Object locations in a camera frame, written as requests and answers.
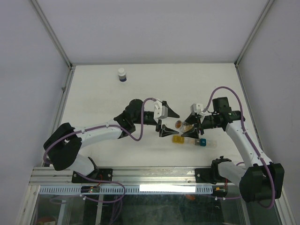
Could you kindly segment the clear bottle yellow pills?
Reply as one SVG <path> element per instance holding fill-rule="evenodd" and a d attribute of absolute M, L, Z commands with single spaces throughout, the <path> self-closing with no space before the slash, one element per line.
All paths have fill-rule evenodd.
<path fill-rule="evenodd" d="M 175 128 L 178 129 L 181 133 L 185 133 L 193 128 L 193 125 L 185 122 L 178 120 L 175 122 Z"/>

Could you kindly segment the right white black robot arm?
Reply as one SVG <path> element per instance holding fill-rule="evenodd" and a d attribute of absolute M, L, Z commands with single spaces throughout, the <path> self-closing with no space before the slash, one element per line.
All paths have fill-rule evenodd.
<path fill-rule="evenodd" d="M 244 167 L 220 157 L 211 162 L 209 174 L 203 179 L 209 183 L 231 181 L 239 188 L 241 197 L 247 203 L 280 198 L 285 173 L 283 166 L 273 163 L 259 144 L 252 140 L 242 112 L 232 110 L 227 97 L 215 98 L 212 103 L 213 112 L 210 115 L 206 115 L 202 104 L 191 105 L 191 113 L 185 121 L 192 128 L 182 136 L 196 139 L 206 129 L 221 128 L 234 142 Z"/>

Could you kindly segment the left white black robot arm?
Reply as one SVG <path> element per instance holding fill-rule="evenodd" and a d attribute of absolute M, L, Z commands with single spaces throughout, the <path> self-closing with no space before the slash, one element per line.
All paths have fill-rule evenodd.
<path fill-rule="evenodd" d="M 166 101 L 151 97 L 133 99 L 121 114 L 108 122 L 89 127 L 73 127 L 70 123 L 60 125 L 43 145 L 43 161 L 53 165 L 56 171 L 69 169 L 93 182 L 98 178 L 98 167 L 92 158 L 80 154 L 81 149 L 125 137 L 138 142 L 143 137 L 144 126 L 154 126 L 159 137 L 173 135 L 177 131 L 167 128 L 162 120 L 179 117 Z"/>

